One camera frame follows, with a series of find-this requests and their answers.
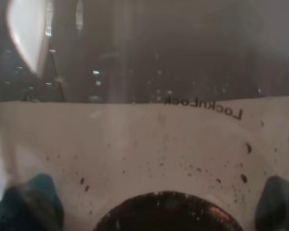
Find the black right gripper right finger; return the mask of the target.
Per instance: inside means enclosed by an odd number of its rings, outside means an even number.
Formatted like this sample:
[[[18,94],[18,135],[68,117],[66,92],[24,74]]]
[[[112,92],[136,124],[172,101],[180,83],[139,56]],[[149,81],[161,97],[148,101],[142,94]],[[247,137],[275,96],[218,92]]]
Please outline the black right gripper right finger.
[[[289,181],[272,176],[265,182],[256,206],[257,231],[289,231]]]

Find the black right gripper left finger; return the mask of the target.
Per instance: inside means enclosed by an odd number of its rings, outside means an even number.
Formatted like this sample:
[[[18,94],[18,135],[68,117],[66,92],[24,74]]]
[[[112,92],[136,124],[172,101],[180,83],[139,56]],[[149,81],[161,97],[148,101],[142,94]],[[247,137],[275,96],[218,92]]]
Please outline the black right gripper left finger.
[[[0,200],[0,231],[61,231],[64,209],[47,174],[11,186]]]

